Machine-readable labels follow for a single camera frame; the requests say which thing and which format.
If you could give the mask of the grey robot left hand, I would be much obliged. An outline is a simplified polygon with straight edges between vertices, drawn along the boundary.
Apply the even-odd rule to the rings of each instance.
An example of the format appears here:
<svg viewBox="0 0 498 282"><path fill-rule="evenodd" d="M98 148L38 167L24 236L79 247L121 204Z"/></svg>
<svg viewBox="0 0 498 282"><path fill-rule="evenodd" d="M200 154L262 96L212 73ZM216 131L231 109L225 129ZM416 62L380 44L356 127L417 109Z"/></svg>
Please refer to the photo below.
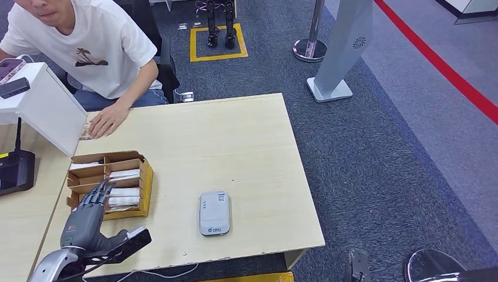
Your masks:
<svg viewBox="0 0 498 282"><path fill-rule="evenodd" d="M121 230L113 237L100 232L104 205L114 186L105 179L84 195L65 223L60 237L61 248L75 247L93 253L111 250L127 239L127 230Z"/></svg>

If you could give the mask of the person's left hand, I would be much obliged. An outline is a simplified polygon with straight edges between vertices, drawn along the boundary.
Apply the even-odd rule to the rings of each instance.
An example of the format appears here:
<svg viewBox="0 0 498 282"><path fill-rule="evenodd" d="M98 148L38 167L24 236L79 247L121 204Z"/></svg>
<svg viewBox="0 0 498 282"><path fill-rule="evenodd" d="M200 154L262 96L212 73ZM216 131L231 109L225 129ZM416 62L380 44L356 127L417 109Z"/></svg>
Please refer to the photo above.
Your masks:
<svg viewBox="0 0 498 282"><path fill-rule="evenodd" d="M127 118L131 105L120 99L114 104L101 110L90 121L89 135L98 139L104 135L112 134L116 128Z"/></svg>

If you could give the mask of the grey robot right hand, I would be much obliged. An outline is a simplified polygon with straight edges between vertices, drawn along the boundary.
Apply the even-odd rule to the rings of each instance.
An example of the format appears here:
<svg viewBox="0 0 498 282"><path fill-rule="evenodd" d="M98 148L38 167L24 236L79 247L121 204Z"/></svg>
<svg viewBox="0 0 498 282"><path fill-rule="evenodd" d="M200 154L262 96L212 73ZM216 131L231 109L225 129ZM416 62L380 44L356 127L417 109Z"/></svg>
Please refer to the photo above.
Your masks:
<svg viewBox="0 0 498 282"><path fill-rule="evenodd" d="M365 250L352 248L348 253L343 282L370 282L368 253Z"/></svg>

